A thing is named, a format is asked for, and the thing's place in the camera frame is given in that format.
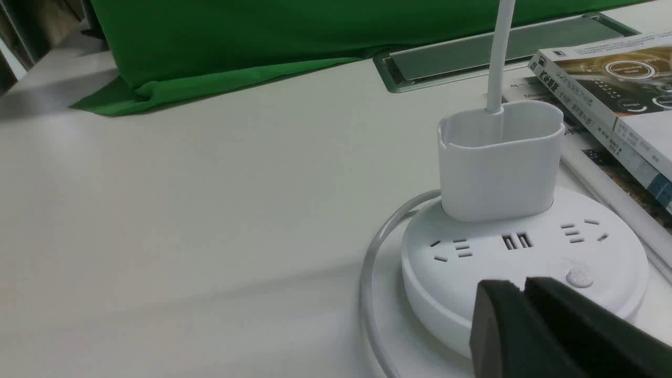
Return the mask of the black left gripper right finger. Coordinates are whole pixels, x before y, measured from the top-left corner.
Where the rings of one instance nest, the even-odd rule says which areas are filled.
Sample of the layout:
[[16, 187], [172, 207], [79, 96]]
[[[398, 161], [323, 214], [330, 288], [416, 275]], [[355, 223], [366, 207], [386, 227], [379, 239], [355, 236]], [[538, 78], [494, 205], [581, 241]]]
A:
[[589, 377], [670, 377], [671, 349], [550, 277], [528, 278], [530, 299], [562, 349]]

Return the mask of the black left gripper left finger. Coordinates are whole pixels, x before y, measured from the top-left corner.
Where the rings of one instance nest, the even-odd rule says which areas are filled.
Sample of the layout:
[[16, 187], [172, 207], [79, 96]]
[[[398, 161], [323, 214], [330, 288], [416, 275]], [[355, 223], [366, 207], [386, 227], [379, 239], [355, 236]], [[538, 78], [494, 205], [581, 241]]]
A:
[[475, 377], [586, 377], [516, 285], [482, 280], [469, 346]]

